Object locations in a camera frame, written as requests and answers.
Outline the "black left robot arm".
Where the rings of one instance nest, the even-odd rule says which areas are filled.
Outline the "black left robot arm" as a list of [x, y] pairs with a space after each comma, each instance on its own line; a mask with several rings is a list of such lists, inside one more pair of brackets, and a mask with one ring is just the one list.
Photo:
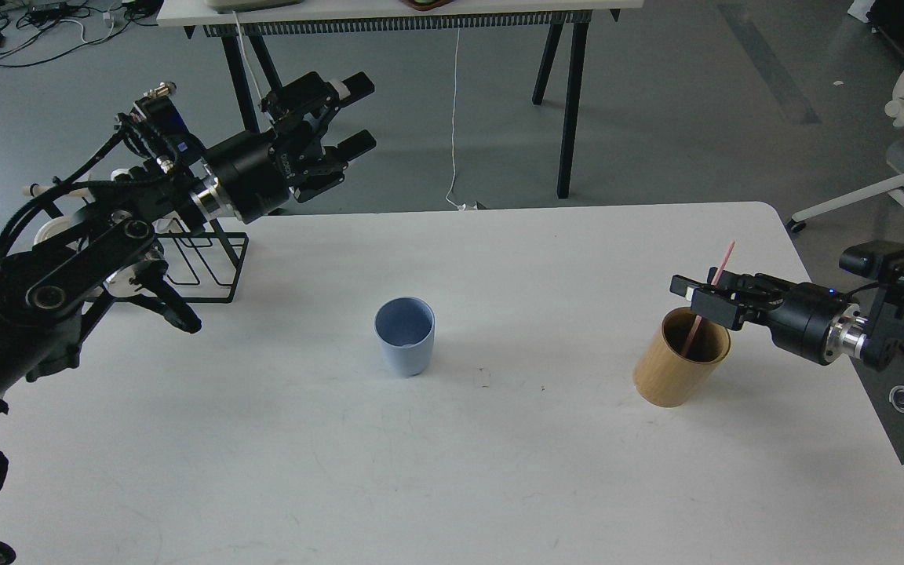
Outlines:
[[376, 146], [367, 131], [322, 142], [342, 108], [374, 92], [362, 72], [344, 80], [309, 72], [275, 87], [261, 100], [269, 129], [210, 148], [185, 125], [175, 90], [170, 82], [144, 93], [82, 168], [32, 197], [1, 232], [0, 414], [19, 380], [78, 367], [83, 343], [115, 301], [190, 334], [201, 329], [165, 280], [155, 223], [169, 219], [187, 236], [224, 216], [252, 223], [290, 198], [306, 202], [334, 188]]

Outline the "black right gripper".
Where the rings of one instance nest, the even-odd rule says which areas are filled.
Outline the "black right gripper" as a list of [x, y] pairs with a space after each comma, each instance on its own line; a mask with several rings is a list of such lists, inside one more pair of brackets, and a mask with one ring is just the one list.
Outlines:
[[[867, 341], [862, 307], [829, 287], [802, 282], [786, 292], [786, 281], [765, 273], [711, 268], [708, 283], [672, 275], [669, 290], [685, 297], [690, 310], [728, 330], [745, 324], [769, 329], [776, 347], [819, 365], [860, 359]], [[775, 308], [769, 309], [770, 303]]]

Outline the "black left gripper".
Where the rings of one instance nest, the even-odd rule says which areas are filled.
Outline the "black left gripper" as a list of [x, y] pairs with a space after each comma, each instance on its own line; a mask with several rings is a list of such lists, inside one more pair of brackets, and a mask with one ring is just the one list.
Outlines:
[[205, 176], [191, 186], [189, 201], [201, 218], [257, 221], [292, 197], [311, 201], [344, 182], [349, 163], [377, 146], [359, 131], [337, 146], [321, 144], [336, 114], [374, 93], [372, 79], [359, 72], [324, 80], [312, 71], [261, 99], [272, 131], [243, 131], [201, 151]]

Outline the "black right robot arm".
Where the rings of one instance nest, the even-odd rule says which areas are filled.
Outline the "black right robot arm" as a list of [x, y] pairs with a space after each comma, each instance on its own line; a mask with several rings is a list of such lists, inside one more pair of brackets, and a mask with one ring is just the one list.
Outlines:
[[[694, 314], [725, 329], [765, 326], [778, 349], [807, 361], [825, 366], [848, 357], [881, 371], [904, 357], [904, 244], [857, 244], [843, 251], [838, 264], [866, 281], [867, 304], [856, 292], [718, 268], [710, 269], [708, 282], [674, 275], [669, 290], [685, 297]], [[904, 385], [893, 387], [888, 401], [904, 415]]]

